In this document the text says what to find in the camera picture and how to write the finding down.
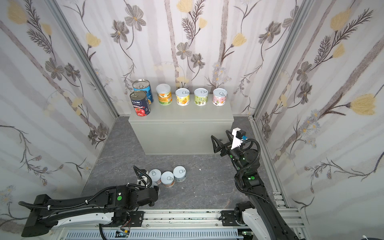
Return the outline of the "white lid can yellow label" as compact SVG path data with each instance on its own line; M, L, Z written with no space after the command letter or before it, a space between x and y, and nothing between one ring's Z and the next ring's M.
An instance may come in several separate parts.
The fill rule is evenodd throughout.
M190 91L188 89L177 89L175 94L177 98L177 104L179 106L187 106L190 103Z

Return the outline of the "white lid can orange label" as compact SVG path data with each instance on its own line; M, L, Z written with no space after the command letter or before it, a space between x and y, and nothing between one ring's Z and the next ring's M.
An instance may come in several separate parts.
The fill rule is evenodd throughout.
M161 105L167 106L172 103L171 87L168 84L159 84L156 91Z

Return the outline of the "dark red label can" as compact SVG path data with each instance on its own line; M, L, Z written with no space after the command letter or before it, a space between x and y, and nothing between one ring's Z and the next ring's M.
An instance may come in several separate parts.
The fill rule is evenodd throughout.
M150 114L150 107L145 91L134 91L130 94L130 99L136 114L144 117Z

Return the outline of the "white lid can green label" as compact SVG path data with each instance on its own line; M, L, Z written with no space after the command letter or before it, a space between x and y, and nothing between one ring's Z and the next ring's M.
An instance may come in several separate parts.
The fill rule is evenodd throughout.
M194 91L195 104L197 106L205 106L208 101L208 90L204 88L198 88Z

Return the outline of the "blue label soup can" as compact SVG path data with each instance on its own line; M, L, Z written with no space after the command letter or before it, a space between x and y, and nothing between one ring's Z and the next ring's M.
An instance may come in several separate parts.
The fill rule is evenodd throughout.
M153 103L153 94L152 94L152 89L150 82L145 79L139 79L133 82L132 84L133 89L135 91L144 91L146 92L147 99L148 99L148 104L151 105Z

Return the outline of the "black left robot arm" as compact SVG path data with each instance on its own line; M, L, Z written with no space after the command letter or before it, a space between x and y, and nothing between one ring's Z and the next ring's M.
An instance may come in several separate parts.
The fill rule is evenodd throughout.
M38 237L50 230L69 225L97 224L102 227L119 227L122 231L139 227L144 214L139 207L154 206L159 197L159 186L153 184L145 170L133 167L138 184L104 188L92 196L55 200L38 195L34 203L19 202L30 210L22 237Z

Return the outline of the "white lid can blue label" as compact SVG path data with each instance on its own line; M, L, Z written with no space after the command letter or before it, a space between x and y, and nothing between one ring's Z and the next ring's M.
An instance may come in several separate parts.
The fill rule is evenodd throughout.
M183 182L186 179L186 169L183 166L176 166L173 175L176 182Z

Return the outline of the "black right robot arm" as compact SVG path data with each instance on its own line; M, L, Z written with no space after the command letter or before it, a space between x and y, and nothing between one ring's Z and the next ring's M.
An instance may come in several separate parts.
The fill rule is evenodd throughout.
M236 170L235 187L249 201L237 203L232 211L222 211L219 220L223 226L237 227L242 240L304 239L283 219L258 173L261 156L259 142L248 138L240 128L226 131L226 134L229 140L227 143L211 136L214 153L231 159Z

